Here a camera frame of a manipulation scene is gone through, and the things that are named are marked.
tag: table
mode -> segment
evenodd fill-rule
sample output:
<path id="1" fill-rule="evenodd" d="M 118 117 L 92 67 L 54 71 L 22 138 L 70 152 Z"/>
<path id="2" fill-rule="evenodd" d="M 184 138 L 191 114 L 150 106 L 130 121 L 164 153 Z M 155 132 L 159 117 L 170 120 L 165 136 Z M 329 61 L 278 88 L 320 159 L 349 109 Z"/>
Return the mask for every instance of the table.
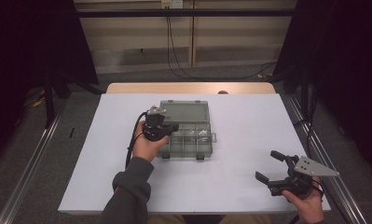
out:
<path id="1" fill-rule="evenodd" d="M 191 91 L 197 94 L 172 94 Z M 219 91 L 243 94 L 203 94 Z M 116 172 L 123 170 L 137 116 L 151 104 L 168 99 L 207 100 L 217 143 L 209 161 L 153 161 L 156 169 L 149 179 L 152 194 L 147 204 L 151 213 L 296 210 L 283 197 L 271 197 L 267 187 L 254 178 L 255 171 L 272 180 L 286 177 L 286 165 L 272 159 L 271 150 L 305 155 L 282 100 L 270 84 L 117 83 L 110 85 L 107 92 L 96 111 L 59 211 L 74 215 L 102 212 L 113 193 L 111 181 Z M 329 209 L 324 199 L 324 210 Z"/>

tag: transparent compartment box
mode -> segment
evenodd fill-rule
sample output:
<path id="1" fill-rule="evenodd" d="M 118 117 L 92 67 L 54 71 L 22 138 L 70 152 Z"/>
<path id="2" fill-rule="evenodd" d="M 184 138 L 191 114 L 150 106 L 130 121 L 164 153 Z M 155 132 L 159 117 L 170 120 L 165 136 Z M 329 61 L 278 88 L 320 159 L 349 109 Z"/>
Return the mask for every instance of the transparent compartment box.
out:
<path id="1" fill-rule="evenodd" d="M 178 123 L 179 131 L 172 134 L 157 157 L 204 160 L 212 156 L 212 133 L 206 101 L 161 101 L 159 107 L 166 110 L 164 124 Z"/>

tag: hand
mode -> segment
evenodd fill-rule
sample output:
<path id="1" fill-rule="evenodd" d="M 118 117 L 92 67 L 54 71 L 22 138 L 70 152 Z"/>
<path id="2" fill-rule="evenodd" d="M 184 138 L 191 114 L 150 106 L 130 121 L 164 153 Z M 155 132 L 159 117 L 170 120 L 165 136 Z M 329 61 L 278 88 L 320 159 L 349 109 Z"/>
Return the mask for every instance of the hand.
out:
<path id="1" fill-rule="evenodd" d="M 159 148 L 164 146 L 168 142 L 169 137 L 165 136 L 157 142 L 150 142 L 142 133 L 143 125 L 145 125 L 145 122 L 140 121 L 136 128 L 136 141 L 135 145 L 133 146 L 132 155 L 134 157 L 143 158 L 147 161 L 152 161 L 157 156 Z"/>
<path id="2" fill-rule="evenodd" d="M 313 180 L 319 182 L 319 177 L 314 176 Z M 313 186 L 319 188 L 319 185 L 313 181 Z M 290 203 L 296 206 L 299 219 L 302 223 L 316 223 L 323 221 L 322 195 L 316 189 L 311 189 L 310 196 L 306 199 L 299 199 L 296 195 L 288 190 L 282 191 L 282 195 Z"/>

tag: wall socket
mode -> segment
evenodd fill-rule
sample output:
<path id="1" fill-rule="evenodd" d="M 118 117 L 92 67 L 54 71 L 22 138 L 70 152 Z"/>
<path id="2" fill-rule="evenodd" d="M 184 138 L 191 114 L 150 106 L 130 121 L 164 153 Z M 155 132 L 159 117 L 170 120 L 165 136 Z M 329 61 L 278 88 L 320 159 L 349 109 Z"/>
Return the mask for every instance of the wall socket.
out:
<path id="1" fill-rule="evenodd" d="M 183 0 L 161 0 L 161 8 L 183 8 Z"/>

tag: sleeve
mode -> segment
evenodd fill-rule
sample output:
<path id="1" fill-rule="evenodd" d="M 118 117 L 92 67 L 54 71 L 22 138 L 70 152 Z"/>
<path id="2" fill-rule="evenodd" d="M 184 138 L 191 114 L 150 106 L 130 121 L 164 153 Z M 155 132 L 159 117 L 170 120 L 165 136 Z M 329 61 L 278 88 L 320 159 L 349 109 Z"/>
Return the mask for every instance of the sleeve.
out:
<path id="1" fill-rule="evenodd" d="M 154 166 L 142 158 L 133 157 L 124 172 L 113 180 L 114 193 L 104 208 L 100 223 L 147 223 L 147 202 L 151 187 L 147 183 Z"/>

